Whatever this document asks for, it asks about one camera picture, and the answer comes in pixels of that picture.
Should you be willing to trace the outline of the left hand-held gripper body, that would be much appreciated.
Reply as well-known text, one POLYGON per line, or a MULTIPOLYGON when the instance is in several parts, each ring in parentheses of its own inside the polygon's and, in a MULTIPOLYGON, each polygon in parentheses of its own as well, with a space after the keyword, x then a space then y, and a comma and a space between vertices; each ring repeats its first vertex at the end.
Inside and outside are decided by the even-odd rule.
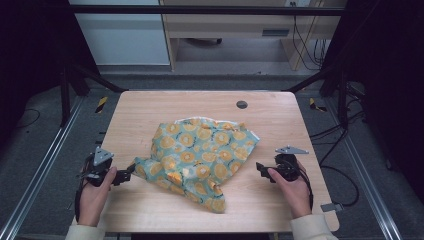
POLYGON ((111 166, 114 154, 97 146, 86 159, 82 177, 91 185, 99 187, 111 166))

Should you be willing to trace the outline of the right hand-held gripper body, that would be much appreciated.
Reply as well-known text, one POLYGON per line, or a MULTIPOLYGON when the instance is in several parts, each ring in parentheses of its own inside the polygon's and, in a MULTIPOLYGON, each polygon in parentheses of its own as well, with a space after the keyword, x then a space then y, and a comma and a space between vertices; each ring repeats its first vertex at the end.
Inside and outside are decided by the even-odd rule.
POLYGON ((299 167, 296 154, 308 154, 307 150, 299 149, 290 145, 276 149, 274 157, 277 164, 277 172, 287 181, 292 182, 299 177, 304 178, 305 172, 299 167))

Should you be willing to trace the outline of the green cloth with orange print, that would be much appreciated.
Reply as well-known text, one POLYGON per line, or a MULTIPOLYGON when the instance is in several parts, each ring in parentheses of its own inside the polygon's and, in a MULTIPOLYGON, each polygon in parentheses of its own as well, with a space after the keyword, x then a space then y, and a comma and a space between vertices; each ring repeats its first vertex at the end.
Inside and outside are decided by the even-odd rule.
POLYGON ((133 174, 214 213, 226 209, 220 185, 249 158, 260 138, 243 123, 192 117, 161 123, 150 156, 133 161, 133 174))

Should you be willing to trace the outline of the person's right hand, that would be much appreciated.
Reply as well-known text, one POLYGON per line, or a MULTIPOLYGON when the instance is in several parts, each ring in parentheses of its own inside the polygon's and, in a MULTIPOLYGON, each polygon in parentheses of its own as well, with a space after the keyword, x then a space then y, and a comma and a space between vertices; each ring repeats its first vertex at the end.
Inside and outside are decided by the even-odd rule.
POLYGON ((293 219, 312 214, 309 202, 309 188, 303 179, 298 178, 295 181, 288 182, 274 169, 269 169, 268 173, 281 189, 290 207, 293 219))

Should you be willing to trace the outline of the person's left hand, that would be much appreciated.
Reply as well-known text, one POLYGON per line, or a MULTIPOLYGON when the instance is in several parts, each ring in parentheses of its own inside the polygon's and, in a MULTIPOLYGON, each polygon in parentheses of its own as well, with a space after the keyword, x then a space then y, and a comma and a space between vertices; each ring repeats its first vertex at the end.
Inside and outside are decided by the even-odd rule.
POLYGON ((79 219, 77 223, 83 226, 96 227, 100 220, 100 215, 108 198, 113 180, 117 174, 117 168, 111 167, 107 172, 103 183, 99 187, 85 181, 79 201, 79 219))

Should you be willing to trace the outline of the grey flat tag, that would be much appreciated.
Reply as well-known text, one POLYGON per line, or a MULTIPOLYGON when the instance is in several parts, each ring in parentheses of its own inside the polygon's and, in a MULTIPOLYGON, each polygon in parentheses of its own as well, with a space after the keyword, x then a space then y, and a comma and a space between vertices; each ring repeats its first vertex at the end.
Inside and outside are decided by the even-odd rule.
POLYGON ((323 212, 335 211, 339 212, 344 209, 344 206, 341 203, 327 203, 321 205, 321 210, 323 212))

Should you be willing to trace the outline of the yellow black striped tape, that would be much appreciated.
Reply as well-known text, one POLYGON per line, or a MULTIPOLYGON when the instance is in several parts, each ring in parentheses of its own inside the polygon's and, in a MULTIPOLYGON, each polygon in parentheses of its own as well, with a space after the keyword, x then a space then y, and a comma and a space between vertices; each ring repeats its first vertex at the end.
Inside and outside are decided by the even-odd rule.
POLYGON ((107 96, 103 96, 103 97, 100 98, 98 105, 96 107, 95 113, 102 113, 103 108, 104 108, 107 100, 108 100, 107 96))

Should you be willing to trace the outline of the black curtain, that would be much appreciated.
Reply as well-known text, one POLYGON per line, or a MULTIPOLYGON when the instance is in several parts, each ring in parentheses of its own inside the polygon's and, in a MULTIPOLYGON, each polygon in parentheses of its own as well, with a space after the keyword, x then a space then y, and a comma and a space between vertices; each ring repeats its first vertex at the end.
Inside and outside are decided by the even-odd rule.
POLYGON ((69 0, 0 0, 0 148, 28 100, 59 85, 65 59, 99 72, 69 0))
POLYGON ((424 0, 347 0, 324 65, 365 87, 389 159, 424 203, 424 0))

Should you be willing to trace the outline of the white cabinet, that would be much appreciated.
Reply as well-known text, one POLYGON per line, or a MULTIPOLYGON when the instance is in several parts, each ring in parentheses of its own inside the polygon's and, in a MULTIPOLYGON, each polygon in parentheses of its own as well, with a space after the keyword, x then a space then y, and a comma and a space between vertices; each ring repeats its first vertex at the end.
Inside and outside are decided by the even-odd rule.
POLYGON ((169 65, 160 14, 76 14, 95 63, 169 65))

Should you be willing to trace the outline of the light wooden desk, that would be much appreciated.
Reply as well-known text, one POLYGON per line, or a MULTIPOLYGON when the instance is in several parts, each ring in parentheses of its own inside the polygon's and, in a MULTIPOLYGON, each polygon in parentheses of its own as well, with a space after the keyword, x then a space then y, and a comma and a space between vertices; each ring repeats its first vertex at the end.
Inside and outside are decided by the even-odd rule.
MULTIPOLYGON (((162 6, 253 6, 343 8, 347 0, 159 0, 162 6)), ((337 16, 165 14, 170 39, 274 38, 293 70, 306 59, 309 41, 332 38, 337 16)))

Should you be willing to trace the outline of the aluminium floor rail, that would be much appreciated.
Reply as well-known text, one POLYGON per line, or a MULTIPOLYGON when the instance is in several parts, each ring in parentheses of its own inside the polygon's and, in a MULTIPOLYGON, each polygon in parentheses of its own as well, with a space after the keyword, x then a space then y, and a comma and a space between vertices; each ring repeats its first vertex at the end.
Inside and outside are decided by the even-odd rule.
POLYGON ((17 206, 0 230, 0 240, 14 240, 16 237, 41 187, 43 186, 51 167, 55 163, 70 130, 74 125, 75 119, 80 112, 83 102, 84 97, 77 96, 75 98, 69 119, 66 120, 65 124, 59 128, 53 142, 50 144, 17 206))
MULTIPOLYGON (((333 98, 325 98, 325 104, 328 106, 328 110, 332 120, 336 124, 341 124, 341 120, 338 117, 338 104, 336 100, 333 98)), ((347 100, 346 106, 342 106, 342 110, 351 109, 347 111, 347 126, 353 123, 353 120, 349 120, 353 118, 354 114, 363 115, 363 109, 360 105, 359 99, 347 100)), ((397 224, 395 223, 389 209, 384 202, 382 195, 380 194, 377 186, 372 179, 371 173, 366 168, 365 163, 363 162, 363 158, 360 156, 359 150, 355 146, 352 137, 349 135, 351 130, 339 130, 339 132, 343 135, 340 141, 340 146, 343 146, 343 151, 347 154, 347 159, 352 167, 354 175, 358 181, 359 190, 362 194, 360 196, 364 196, 369 207, 371 208, 371 212, 384 236, 385 240, 403 240, 403 237, 398 229, 397 224)))

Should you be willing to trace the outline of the yellow-handled clamp right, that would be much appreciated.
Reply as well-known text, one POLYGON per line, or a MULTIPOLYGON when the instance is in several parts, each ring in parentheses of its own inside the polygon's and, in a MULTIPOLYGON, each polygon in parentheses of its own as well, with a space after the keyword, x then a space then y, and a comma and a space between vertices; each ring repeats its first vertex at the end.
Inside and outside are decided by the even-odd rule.
POLYGON ((327 112, 327 108, 322 107, 322 106, 318 106, 315 103, 315 100, 313 98, 309 99, 309 106, 310 106, 310 109, 317 110, 317 111, 320 111, 320 112, 327 112))

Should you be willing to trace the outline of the black metal frame stand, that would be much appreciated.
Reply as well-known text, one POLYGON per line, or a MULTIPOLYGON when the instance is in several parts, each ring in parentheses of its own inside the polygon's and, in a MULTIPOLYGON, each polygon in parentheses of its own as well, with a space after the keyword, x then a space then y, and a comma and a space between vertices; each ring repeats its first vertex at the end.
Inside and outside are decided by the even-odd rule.
POLYGON ((337 119, 342 128, 347 130, 347 73, 340 64, 331 64, 323 68, 306 80, 286 89, 286 92, 296 93, 318 80, 324 81, 319 90, 321 96, 329 97, 335 90, 338 90, 337 119))
POLYGON ((60 72, 60 90, 61 90, 61 106, 62 106, 62 119, 61 127, 64 127, 70 120, 71 107, 69 97, 69 86, 72 86, 78 96, 86 96, 90 88, 88 87, 85 79, 91 79, 96 83, 106 87, 107 89, 115 92, 122 93, 126 89, 119 87, 108 80, 104 79, 99 73, 94 73, 89 69, 73 64, 65 65, 60 72))

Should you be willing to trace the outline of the black horizontal frame bar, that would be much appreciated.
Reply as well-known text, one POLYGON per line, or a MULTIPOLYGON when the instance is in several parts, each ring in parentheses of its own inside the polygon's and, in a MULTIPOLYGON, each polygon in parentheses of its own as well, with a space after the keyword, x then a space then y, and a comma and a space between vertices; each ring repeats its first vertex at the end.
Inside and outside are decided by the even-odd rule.
POLYGON ((253 6, 153 6, 153 5, 70 5, 74 13, 89 14, 210 14, 342 16, 344 8, 253 7, 253 6))

